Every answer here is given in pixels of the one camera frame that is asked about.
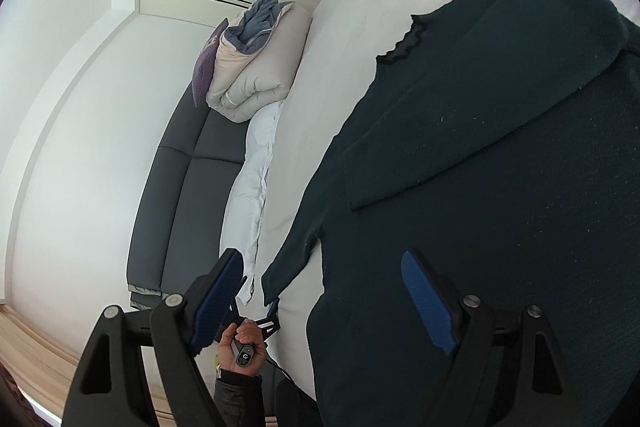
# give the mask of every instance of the human hand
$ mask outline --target human hand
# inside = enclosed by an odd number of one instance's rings
[[[231,348],[234,337],[242,344],[253,345],[254,357],[245,366],[236,363],[236,357]],[[245,319],[240,326],[232,323],[222,333],[220,344],[218,344],[218,363],[220,364],[220,369],[255,377],[266,360],[266,353],[267,349],[262,339],[262,330],[254,321]]]

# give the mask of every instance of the black sleeve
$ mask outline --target black sleeve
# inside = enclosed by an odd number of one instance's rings
[[[226,427],[266,427],[260,376],[246,377],[223,369],[216,380],[213,403]]]

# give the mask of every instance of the jacket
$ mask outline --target jacket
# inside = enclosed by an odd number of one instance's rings
[[[306,329],[324,424],[415,426],[446,377],[401,278],[417,247],[493,307],[539,304],[601,425],[640,367],[639,142],[640,29],[609,0],[414,16],[262,277],[268,304],[321,242]]]
[[[222,369],[213,403],[226,427],[266,427],[260,375],[247,377]]]

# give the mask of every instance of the gray blanket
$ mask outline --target gray blanket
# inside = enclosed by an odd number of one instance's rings
[[[290,3],[256,0],[237,26],[226,29],[226,40],[244,55],[255,53],[265,45],[280,11]]]

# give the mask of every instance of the folded duvet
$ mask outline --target folded duvet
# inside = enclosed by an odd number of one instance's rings
[[[265,105],[283,100],[310,24],[311,15],[304,7],[278,0],[257,0],[238,15],[220,38],[206,96],[209,107],[241,123]]]

